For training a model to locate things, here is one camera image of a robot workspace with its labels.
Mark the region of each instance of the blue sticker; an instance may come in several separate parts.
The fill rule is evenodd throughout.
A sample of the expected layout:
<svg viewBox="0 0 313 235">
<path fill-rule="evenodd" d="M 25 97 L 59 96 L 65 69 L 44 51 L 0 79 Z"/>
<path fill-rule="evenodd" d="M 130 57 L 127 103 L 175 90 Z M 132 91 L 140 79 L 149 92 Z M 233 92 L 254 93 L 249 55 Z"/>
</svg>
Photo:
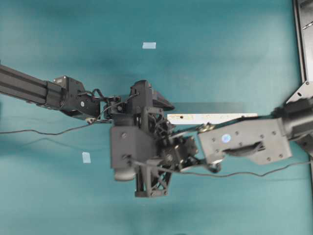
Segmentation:
<svg viewBox="0 0 313 235">
<path fill-rule="evenodd" d="M 223 142 L 223 143 L 228 143 L 228 142 L 230 142 L 230 140 L 231 140 L 230 134 L 224 134 L 224 135 L 222 136 L 222 142 Z"/>
</svg>

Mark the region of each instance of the screw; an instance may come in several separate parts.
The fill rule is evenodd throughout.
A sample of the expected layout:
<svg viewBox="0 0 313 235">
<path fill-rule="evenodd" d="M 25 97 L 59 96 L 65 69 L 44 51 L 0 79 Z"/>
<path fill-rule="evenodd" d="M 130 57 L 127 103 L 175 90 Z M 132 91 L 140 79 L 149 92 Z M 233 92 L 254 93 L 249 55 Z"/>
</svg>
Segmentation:
<svg viewBox="0 0 313 235">
<path fill-rule="evenodd" d="M 173 157 L 171 154 L 166 155 L 166 158 L 169 162 L 171 162 L 173 160 Z"/>
</svg>

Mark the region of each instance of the metal frame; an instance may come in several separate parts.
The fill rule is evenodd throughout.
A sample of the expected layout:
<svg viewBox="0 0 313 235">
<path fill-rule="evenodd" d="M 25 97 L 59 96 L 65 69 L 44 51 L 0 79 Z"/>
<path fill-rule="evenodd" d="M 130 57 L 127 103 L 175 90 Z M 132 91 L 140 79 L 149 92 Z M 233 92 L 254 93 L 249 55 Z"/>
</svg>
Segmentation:
<svg viewBox="0 0 313 235">
<path fill-rule="evenodd" d="M 301 72 L 301 80 L 303 82 L 302 86 L 292 95 L 294 97 L 302 97 L 307 98 L 308 96 L 312 97 L 312 90 L 308 91 L 310 88 L 311 83 L 309 80 L 308 75 L 308 67 L 313 66 L 313 61 L 308 54 L 313 50 L 310 46 L 306 37 L 304 35 L 304 30 L 313 30 L 312 22 L 313 16 L 310 19 L 312 14 L 309 14 L 311 10 L 313 10 L 313 0 L 293 0 L 293 10 L 294 10 L 294 21 L 295 21 L 295 29 L 297 34 L 297 42 L 298 42 L 298 52 L 299 52 L 299 65 L 300 65 L 300 72 Z M 313 144 L 313 138 L 305 138 L 306 141 L 298 142 L 301 147 L 305 149 L 306 145 L 310 145 L 307 141 L 310 141 Z M 313 156 L 313 149 L 305 149 L 307 153 Z M 311 187 L 313 192 L 313 161 L 311 160 Z"/>
</svg>

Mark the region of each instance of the cylindrical motor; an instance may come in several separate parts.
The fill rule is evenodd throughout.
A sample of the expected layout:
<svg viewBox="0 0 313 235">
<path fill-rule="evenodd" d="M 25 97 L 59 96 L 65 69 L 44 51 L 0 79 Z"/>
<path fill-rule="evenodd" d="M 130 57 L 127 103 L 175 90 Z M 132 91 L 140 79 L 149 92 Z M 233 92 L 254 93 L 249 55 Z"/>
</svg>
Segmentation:
<svg viewBox="0 0 313 235">
<path fill-rule="evenodd" d="M 312 98 L 288 103 L 281 111 L 284 128 L 289 140 L 313 132 Z"/>
</svg>

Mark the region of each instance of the teal cloth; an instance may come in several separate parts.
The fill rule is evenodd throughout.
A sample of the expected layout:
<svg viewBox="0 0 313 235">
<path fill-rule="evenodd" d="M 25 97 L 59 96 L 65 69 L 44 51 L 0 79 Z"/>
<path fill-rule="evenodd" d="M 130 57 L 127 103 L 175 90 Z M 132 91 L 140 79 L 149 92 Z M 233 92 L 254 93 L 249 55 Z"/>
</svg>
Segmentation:
<svg viewBox="0 0 313 235">
<path fill-rule="evenodd" d="M 177 113 L 265 115 L 301 84 L 291 0 L 1 0 L 0 59 L 105 95 L 126 95 L 147 79 Z M 0 96 L 0 131 L 82 124 Z M 167 197 L 135 198 L 135 182 L 113 180 L 109 128 L 0 136 L 0 234 L 313 234 L 307 165 L 265 178 L 174 175 Z M 221 173 L 307 160 L 291 147 L 294 157 L 266 166 L 227 158 Z"/>
</svg>

